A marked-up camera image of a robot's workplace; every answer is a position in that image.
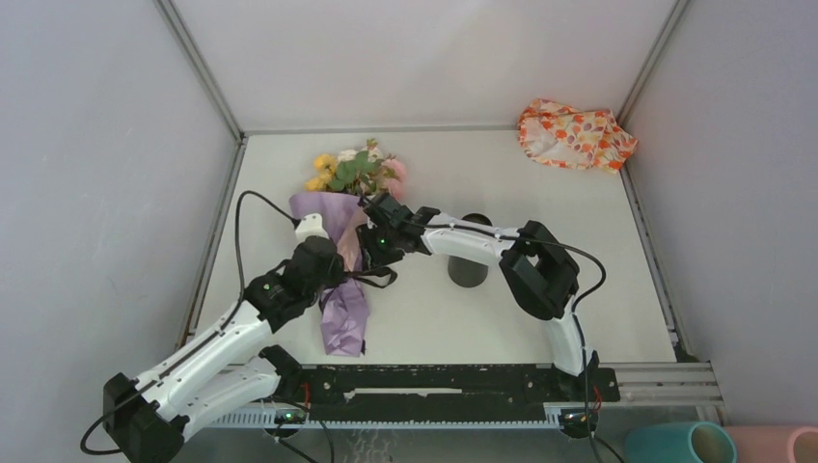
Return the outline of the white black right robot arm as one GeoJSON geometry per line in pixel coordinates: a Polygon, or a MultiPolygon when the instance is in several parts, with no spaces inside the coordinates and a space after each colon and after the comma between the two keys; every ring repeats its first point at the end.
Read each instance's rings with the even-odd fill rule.
{"type": "Polygon", "coordinates": [[[553,366],[560,371],[561,395],[581,401],[594,391],[596,379],[588,368],[594,354],[577,307],[600,285],[580,291],[580,266],[574,257],[602,269],[598,258],[558,242],[536,221],[521,228],[498,228],[433,207],[413,211],[388,193],[362,197],[359,205],[368,218],[356,230],[366,267],[386,267],[407,254],[420,253],[499,268],[518,307],[545,324],[553,366]]]}

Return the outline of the artificial flower bunch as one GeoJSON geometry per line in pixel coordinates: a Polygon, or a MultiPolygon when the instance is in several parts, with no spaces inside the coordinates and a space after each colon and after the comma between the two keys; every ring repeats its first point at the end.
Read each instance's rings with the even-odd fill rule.
{"type": "Polygon", "coordinates": [[[309,192],[374,196],[386,192],[400,200],[405,194],[407,168],[391,153],[384,153],[375,138],[363,147],[322,153],[313,162],[314,175],[304,183],[309,192]]]}

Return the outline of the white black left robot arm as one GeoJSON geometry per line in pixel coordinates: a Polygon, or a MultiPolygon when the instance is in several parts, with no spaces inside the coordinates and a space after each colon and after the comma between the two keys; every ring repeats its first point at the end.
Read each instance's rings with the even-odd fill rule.
{"type": "Polygon", "coordinates": [[[260,352],[242,368],[222,372],[338,285],[343,260],[328,238],[310,236],[290,259],[245,286],[235,305],[189,345],[134,378],[123,373],[103,387],[100,425],[131,462],[169,462],[197,432],[244,404],[273,396],[295,399],[300,374],[260,352]]]}

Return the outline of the black ribbon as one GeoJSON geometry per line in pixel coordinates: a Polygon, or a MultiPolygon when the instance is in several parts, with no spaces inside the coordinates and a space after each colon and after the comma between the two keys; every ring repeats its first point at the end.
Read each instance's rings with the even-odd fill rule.
{"type": "Polygon", "coordinates": [[[365,286],[375,288],[386,288],[397,280],[397,272],[389,266],[380,266],[362,271],[349,271],[344,274],[344,278],[336,286],[326,288],[322,295],[318,297],[318,307],[323,312],[329,300],[345,284],[356,282],[365,286]]]}

